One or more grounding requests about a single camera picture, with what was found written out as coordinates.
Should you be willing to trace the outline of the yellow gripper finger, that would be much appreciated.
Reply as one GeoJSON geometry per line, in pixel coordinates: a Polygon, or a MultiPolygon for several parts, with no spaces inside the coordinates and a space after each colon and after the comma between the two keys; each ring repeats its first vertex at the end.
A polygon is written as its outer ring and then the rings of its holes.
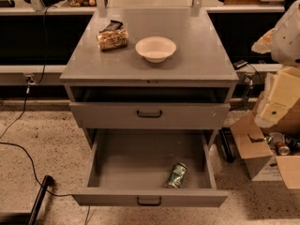
{"type": "Polygon", "coordinates": [[[270,128],[283,118],[300,98],[300,68],[283,67],[265,78],[262,100],[257,108],[255,124],[270,128]]]}
{"type": "Polygon", "coordinates": [[[255,53],[270,53],[272,49],[272,36],[274,30],[270,29],[262,37],[260,37],[251,47],[255,53]]]}

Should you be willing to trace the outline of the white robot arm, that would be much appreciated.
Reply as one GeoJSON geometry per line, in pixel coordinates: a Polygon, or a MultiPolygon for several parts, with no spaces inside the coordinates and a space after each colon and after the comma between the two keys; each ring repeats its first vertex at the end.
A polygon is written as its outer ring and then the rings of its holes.
{"type": "Polygon", "coordinates": [[[255,53],[271,53],[282,65],[265,79],[263,97],[254,121],[270,128],[283,118],[300,98],[300,1],[296,0],[277,22],[251,47],[255,53]]]}

